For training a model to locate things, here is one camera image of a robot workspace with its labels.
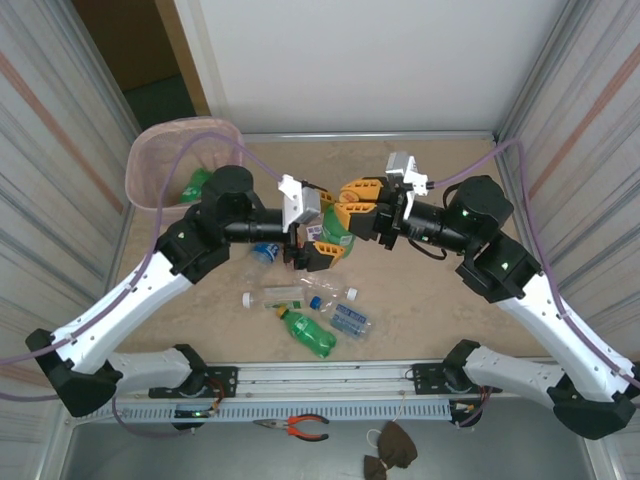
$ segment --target blue bottle cap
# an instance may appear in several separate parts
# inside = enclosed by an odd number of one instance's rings
[[[322,299],[320,297],[313,297],[309,306],[314,310],[320,310],[320,307],[322,306]]]

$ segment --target corrugated metal panel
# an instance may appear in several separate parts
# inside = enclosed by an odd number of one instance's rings
[[[0,350],[22,353],[105,291],[128,212],[138,127],[67,2],[0,4]],[[35,362],[0,389],[42,394]],[[33,478],[52,405],[0,403],[1,478]]]
[[[528,195],[562,293],[605,340],[637,359],[640,3],[573,7],[500,137],[524,142]],[[503,172],[521,192],[515,153]],[[631,425],[612,438],[635,445],[640,433]],[[626,478],[638,478],[632,457],[622,462]]]

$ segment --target brown cloth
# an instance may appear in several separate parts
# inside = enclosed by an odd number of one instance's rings
[[[418,458],[418,450],[411,437],[395,422],[385,425],[378,437],[380,458],[365,455],[364,478],[386,480],[387,470],[392,467],[407,468]]]

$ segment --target blue bottle label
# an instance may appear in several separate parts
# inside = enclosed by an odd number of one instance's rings
[[[253,247],[253,251],[265,255],[273,263],[278,256],[280,246],[277,243],[258,243]]]
[[[346,305],[339,303],[331,318],[331,325],[352,337],[360,337],[364,335],[369,318],[357,312]]]

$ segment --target plastic bottle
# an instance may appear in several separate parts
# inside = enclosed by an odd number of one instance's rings
[[[204,168],[199,168],[193,172],[191,180],[189,180],[189,183],[182,191],[182,195],[180,195],[180,203],[197,202],[200,200],[202,196],[202,185],[209,180],[211,175],[213,175],[213,172],[205,170]]]
[[[306,315],[290,312],[287,307],[278,308],[276,314],[284,320],[289,334],[318,357],[326,358],[335,347],[336,337]]]
[[[265,287],[242,294],[244,308],[263,308],[265,310],[287,307],[289,310],[304,308],[304,287],[291,285],[286,287]]]
[[[246,269],[242,279],[250,284],[257,285],[269,267],[273,265],[280,251],[280,246],[276,243],[258,243],[246,260]]]
[[[355,300],[358,295],[358,289],[348,287],[342,280],[340,275],[329,272],[327,270],[319,270],[317,272],[307,272],[305,270],[296,270],[298,282],[305,287],[308,292],[312,292],[322,298]]]
[[[331,299],[325,302],[320,297],[313,297],[309,306],[318,310],[333,328],[356,340],[365,339],[373,326],[371,317],[362,312],[359,306],[344,300]]]
[[[322,220],[321,240],[345,247],[346,252],[344,252],[342,258],[347,258],[349,256],[351,250],[353,250],[353,245],[356,242],[356,236],[349,232],[349,230],[345,229],[340,223],[340,220],[338,220],[333,209],[333,205],[331,205],[324,214]]]

